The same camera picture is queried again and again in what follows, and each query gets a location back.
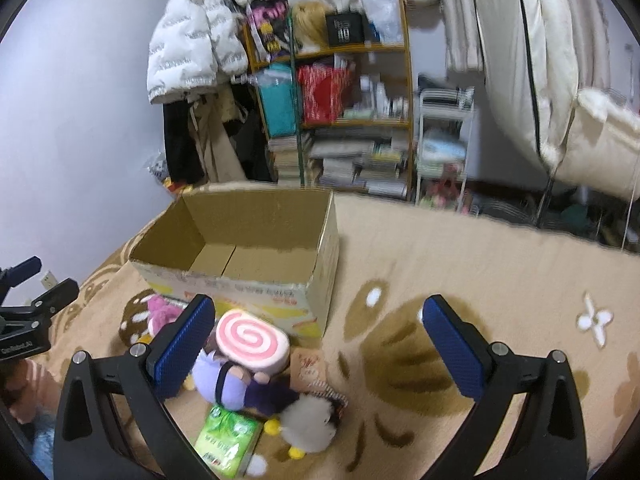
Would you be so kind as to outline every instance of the cardboard box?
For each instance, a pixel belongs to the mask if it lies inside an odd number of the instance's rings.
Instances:
[[[319,339],[338,263],[334,196],[323,189],[185,194],[130,260],[160,294],[207,294],[218,316],[244,308],[297,344]]]

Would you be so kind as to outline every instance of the pink spiral plush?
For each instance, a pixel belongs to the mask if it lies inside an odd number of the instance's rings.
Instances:
[[[287,335],[242,310],[230,310],[220,318],[216,342],[232,361],[269,376],[284,370],[289,358]]]

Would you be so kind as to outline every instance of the plastic bottle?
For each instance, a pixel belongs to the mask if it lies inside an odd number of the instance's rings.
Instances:
[[[367,75],[360,76],[360,94],[362,96],[362,103],[360,105],[362,109],[373,110],[373,92],[371,91],[371,81]]]
[[[389,101],[386,98],[384,83],[378,83],[376,85],[376,112],[380,118],[389,116]]]

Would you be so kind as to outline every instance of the white flower pattern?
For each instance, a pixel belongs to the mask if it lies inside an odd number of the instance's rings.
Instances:
[[[584,306],[587,312],[578,316],[578,329],[582,332],[591,330],[596,345],[602,350],[607,343],[607,334],[604,328],[613,321],[613,313],[610,310],[596,310],[588,292],[584,295]]]

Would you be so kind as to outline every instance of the green tea package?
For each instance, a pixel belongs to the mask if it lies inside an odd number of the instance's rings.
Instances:
[[[194,448],[213,472],[235,478],[244,474],[261,431],[260,422],[214,405]]]

